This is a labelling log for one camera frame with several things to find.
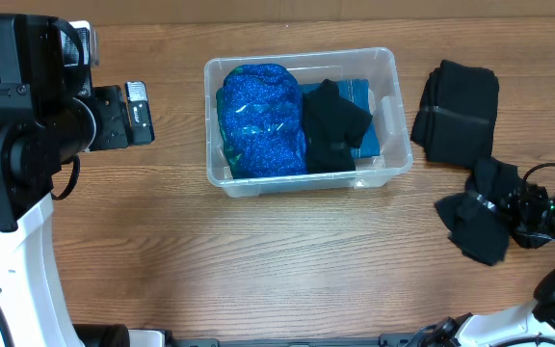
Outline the small black garment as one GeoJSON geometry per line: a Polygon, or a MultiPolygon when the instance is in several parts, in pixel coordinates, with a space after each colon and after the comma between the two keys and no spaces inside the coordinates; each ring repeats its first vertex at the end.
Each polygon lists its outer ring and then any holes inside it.
{"type": "Polygon", "coordinates": [[[360,148],[372,115],[339,94],[338,84],[325,79],[304,94],[303,130],[309,174],[356,169],[352,148],[360,148]]]}

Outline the blue denim jeans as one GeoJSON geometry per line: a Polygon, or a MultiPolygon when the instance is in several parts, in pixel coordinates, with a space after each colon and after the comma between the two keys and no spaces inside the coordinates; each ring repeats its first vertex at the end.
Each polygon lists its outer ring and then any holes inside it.
{"type": "MultiPolygon", "coordinates": [[[[350,100],[355,103],[356,106],[364,111],[368,111],[372,115],[369,102],[370,96],[368,95],[369,82],[366,79],[346,79],[334,82],[338,84],[339,94],[343,98],[350,100]]],[[[305,93],[315,90],[321,83],[304,84],[300,86],[300,90],[304,95],[305,93]]],[[[372,119],[372,122],[364,135],[361,147],[351,149],[354,160],[360,158],[370,158],[380,154],[380,143],[374,129],[373,120],[374,119],[372,119]]]]}

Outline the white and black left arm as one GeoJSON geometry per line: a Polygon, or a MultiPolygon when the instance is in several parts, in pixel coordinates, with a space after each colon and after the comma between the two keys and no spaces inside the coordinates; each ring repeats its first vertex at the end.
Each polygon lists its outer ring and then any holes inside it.
{"type": "Polygon", "coordinates": [[[165,346],[162,330],[75,324],[53,247],[53,178],[84,152],[148,145],[145,83],[97,87],[90,23],[0,13],[0,346],[165,346]]]}

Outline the blue sequin fabric garment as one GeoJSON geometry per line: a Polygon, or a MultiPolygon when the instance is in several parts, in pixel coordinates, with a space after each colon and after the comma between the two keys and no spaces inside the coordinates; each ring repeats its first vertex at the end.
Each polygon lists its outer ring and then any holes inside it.
{"type": "Polygon", "coordinates": [[[235,179],[307,173],[303,93],[285,67],[238,66],[216,101],[223,152],[235,179]]]}

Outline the black garment with tape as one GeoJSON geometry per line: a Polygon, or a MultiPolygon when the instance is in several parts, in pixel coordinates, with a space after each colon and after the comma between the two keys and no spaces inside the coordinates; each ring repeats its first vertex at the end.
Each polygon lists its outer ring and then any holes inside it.
{"type": "Polygon", "coordinates": [[[479,159],[462,193],[435,203],[449,240],[462,254],[493,266],[504,260],[509,246],[509,223],[500,215],[500,202],[521,184],[518,168],[494,158],[479,159]]]}

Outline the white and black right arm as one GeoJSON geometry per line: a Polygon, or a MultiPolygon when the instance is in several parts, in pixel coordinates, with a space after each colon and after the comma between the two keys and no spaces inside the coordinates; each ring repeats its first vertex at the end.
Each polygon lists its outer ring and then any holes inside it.
{"type": "MultiPolygon", "coordinates": [[[[453,243],[471,258],[502,248],[515,238],[535,249],[555,241],[555,194],[534,184],[518,184],[483,194],[476,186],[437,203],[453,243]]],[[[530,302],[488,315],[448,317],[417,332],[412,346],[555,346],[555,269],[530,302]]]]}

